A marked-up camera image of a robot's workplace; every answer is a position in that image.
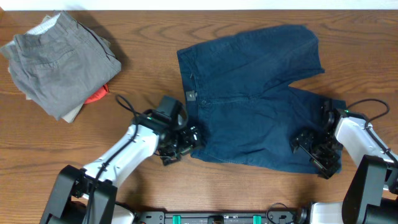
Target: shorts waistband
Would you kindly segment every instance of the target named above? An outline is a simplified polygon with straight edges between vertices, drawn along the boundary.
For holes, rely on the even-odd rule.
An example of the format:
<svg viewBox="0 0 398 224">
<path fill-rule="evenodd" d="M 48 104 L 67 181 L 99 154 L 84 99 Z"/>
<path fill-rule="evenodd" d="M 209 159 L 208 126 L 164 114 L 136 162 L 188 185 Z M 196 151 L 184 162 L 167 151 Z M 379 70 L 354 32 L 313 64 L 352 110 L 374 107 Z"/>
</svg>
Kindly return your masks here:
<svg viewBox="0 0 398 224">
<path fill-rule="evenodd" d="M 49 24 L 53 23 L 52 20 L 56 19 L 55 24 L 43 34 L 17 34 L 14 36 L 14 43 L 8 43 L 0 48 L 0 53 L 3 54 L 8 60 L 20 61 L 18 51 L 34 50 L 41 47 L 46 43 L 53 41 L 61 36 L 67 35 L 70 32 L 78 30 L 77 21 L 72 18 L 67 12 L 62 11 L 53 16 L 51 19 L 43 22 L 34 29 L 44 29 Z"/>
</svg>

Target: wire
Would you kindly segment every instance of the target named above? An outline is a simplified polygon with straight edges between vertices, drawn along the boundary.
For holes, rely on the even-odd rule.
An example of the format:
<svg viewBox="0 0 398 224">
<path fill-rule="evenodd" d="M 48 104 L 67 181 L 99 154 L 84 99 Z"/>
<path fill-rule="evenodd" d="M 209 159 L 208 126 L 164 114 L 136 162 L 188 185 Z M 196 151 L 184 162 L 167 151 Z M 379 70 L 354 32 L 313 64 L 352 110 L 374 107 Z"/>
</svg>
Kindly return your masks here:
<svg viewBox="0 0 398 224">
<path fill-rule="evenodd" d="M 119 98 L 121 98 L 129 107 L 127 107 L 127 106 L 125 106 L 124 104 L 122 104 L 122 103 L 119 101 Z M 86 222 L 85 222 L 86 224 L 89 224 L 89 223 L 90 223 L 90 213 L 91 213 L 91 207 L 92 207 L 93 200 L 94 200 L 94 191 L 95 191 L 96 185 L 98 184 L 98 180 L 99 180 L 100 177 L 101 177 L 101 174 L 104 172 L 104 170 L 105 170 L 106 167 L 109 165 L 109 163 L 110 163 L 121 151 L 123 151 L 123 149 L 124 149 L 125 147 L 127 147 L 130 143 L 132 143 L 132 142 L 134 141 L 134 139 L 136 138 L 137 133 L 138 133 L 138 124 L 139 124 L 139 117 L 138 117 L 138 116 L 139 116 L 139 113 L 138 113 L 137 111 L 135 111 L 135 109 L 134 109 L 134 107 L 132 106 L 132 104 L 130 104 L 130 102 L 129 102 L 127 99 L 125 99 L 125 97 L 123 97 L 123 96 L 121 96 L 121 95 L 116 95 L 115 99 L 116 99 L 116 101 L 119 103 L 119 105 L 121 105 L 124 109 L 126 109 L 126 110 L 128 110 L 128 111 L 130 111 L 130 112 L 133 113 L 133 115 L 134 115 L 133 122 L 134 122 L 135 125 L 136 125 L 136 129 L 134 130 L 134 134 L 131 136 L 131 138 L 128 140 L 128 142 L 125 143 L 120 149 L 118 149 L 108 160 L 106 160 L 106 162 L 102 163 L 101 168 L 99 169 L 99 171 L 98 171 L 98 173 L 97 173 L 97 175 L 96 175 L 96 177 L 95 177 L 95 179 L 94 179 L 94 181 L 93 181 L 93 184 L 92 184 L 92 186 L 91 186 L 91 189 L 90 189 L 90 194 L 89 194 L 88 202 L 87 202 Z"/>
<path fill-rule="evenodd" d="M 269 217 L 268 217 L 268 212 L 269 212 L 269 210 L 271 210 L 275 205 L 281 205 L 281 206 L 283 206 L 283 207 L 285 207 L 285 208 L 288 208 L 285 204 L 283 204 L 283 203 L 273 203 L 269 208 L 268 208 L 268 210 L 267 210 L 267 212 L 266 212 L 266 218 L 267 218 L 267 220 L 269 221 L 269 222 L 271 222 L 272 224 L 276 224 L 276 223 L 274 223 L 274 221 L 272 221 Z"/>
<path fill-rule="evenodd" d="M 128 107 L 127 107 L 126 105 L 124 105 L 123 103 L 121 103 L 121 102 L 119 101 L 119 98 L 121 98 L 121 99 L 128 105 Z M 120 106 L 122 106 L 124 109 L 126 109 L 126 110 L 128 110 L 128 111 L 131 111 L 131 112 L 134 113 L 136 116 L 139 116 L 139 115 L 140 115 L 140 113 L 138 113 L 137 111 L 135 111 L 134 109 L 132 109 L 132 105 L 130 104 L 130 102 L 129 102 L 127 99 L 125 99 L 125 97 L 123 97 L 122 95 L 116 95 L 116 101 L 117 101 L 118 104 L 119 104 Z M 188 117 L 187 109 L 186 109 L 185 105 L 181 105 L 181 107 L 182 107 L 182 111 L 184 111 L 185 116 L 186 116 L 187 118 L 184 120 L 184 122 L 183 122 L 181 125 L 178 125 L 177 127 L 175 127 L 175 128 L 173 129 L 174 131 L 181 130 L 181 129 L 185 128 L 185 127 L 187 126 L 187 124 L 188 124 L 189 117 Z M 143 112 L 143 114 L 152 114 L 152 112 L 153 112 L 152 109 L 148 109 L 148 110 L 145 110 L 145 111 Z"/>
<path fill-rule="evenodd" d="M 386 114 L 388 114 L 388 113 L 390 112 L 390 106 L 388 105 L 388 103 L 385 102 L 385 101 L 379 100 L 379 99 L 368 98 L 368 99 L 359 100 L 359 101 L 357 101 L 357 102 L 355 102 L 355 103 L 353 103 L 353 104 L 347 106 L 347 109 L 350 108 L 350 107 L 352 107 L 352 106 L 355 106 L 355 105 L 357 105 L 357 104 L 360 104 L 360 103 L 363 103 L 363 102 L 367 102 L 367 101 L 376 101 L 376 102 L 382 103 L 382 104 L 384 104 L 384 106 L 386 106 L 385 112 L 383 112 L 383 113 L 381 113 L 381 114 L 379 114 L 379 115 L 377 115 L 377 116 L 374 116 L 374 117 L 371 118 L 371 119 L 367 119 L 367 120 L 366 120 L 366 122 L 365 122 L 365 130 L 366 130 L 366 132 L 368 132 L 368 134 L 372 137 L 372 139 L 377 143 L 377 145 L 379 145 L 379 147 L 383 150 L 383 152 L 384 152 L 385 154 L 387 154 L 387 156 L 390 157 L 390 159 L 394 162 L 394 165 L 395 165 L 396 167 L 398 167 L 398 160 L 391 154 L 391 149 L 390 149 L 390 148 L 386 148 L 386 147 L 383 145 L 383 143 L 381 143 L 381 142 L 378 140 L 378 138 L 375 137 L 375 135 L 374 135 L 373 132 L 371 131 L 371 128 L 372 128 L 372 127 L 369 126 L 369 123 L 370 123 L 371 121 L 374 121 L 375 119 L 381 118 L 382 116 L 384 116 L 384 115 L 386 115 Z"/>
</svg>

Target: green connector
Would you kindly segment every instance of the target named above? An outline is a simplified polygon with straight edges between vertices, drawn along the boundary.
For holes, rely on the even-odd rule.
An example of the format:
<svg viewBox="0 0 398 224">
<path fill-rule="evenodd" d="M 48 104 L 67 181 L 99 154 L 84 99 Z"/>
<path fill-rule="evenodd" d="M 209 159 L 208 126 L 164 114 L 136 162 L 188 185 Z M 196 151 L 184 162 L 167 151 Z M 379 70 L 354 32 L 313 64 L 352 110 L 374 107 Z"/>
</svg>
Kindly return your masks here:
<svg viewBox="0 0 398 224">
<path fill-rule="evenodd" d="M 261 224 L 261 216 L 253 215 L 253 224 Z"/>
<path fill-rule="evenodd" d="M 173 224 L 181 224 L 181 216 L 173 215 Z"/>
</svg>

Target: gray pants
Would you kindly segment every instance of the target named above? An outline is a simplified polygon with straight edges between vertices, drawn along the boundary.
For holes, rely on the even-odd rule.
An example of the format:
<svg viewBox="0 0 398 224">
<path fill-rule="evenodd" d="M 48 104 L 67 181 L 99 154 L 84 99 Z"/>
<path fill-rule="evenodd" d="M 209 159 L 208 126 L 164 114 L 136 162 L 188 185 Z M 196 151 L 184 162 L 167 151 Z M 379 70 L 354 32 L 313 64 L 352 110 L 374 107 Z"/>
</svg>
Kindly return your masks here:
<svg viewBox="0 0 398 224">
<path fill-rule="evenodd" d="M 66 12 L 47 32 L 15 35 L 14 42 L 0 49 L 14 83 L 57 120 L 121 70 L 101 38 Z"/>
</svg>

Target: white wall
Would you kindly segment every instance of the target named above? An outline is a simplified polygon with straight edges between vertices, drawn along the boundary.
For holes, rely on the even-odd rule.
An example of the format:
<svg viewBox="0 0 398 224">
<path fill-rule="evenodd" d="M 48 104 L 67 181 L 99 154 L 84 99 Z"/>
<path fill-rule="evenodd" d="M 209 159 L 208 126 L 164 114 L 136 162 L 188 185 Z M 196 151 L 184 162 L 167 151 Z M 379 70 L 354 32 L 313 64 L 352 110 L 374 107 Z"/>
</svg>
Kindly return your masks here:
<svg viewBox="0 0 398 224">
<path fill-rule="evenodd" d="M 398 9 L 398 0 L 0 0 L 12 10 Z"/>
</svg>

